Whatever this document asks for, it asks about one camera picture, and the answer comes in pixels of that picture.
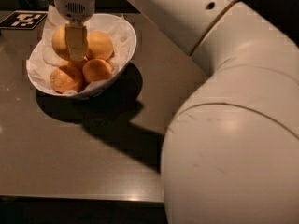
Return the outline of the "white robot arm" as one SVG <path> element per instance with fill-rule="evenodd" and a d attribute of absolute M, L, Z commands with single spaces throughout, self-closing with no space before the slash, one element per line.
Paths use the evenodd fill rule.
<path fill-rule="evenodd" d="M 238 0 L 127 0 L 206 73 L 173 117 L 168 224 L 299 224 L 299 48 Z"/>

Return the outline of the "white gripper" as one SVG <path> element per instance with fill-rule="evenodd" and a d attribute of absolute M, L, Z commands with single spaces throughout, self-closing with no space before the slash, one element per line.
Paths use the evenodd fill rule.
<path fill-rule="evenodd" d="M 70 59 L 80 61 L 87 48 L 87 21 L 95 11 L 96 0 L 54 0 L 57 11 L 70 22 L 65 26 L 65 39 Z"/>

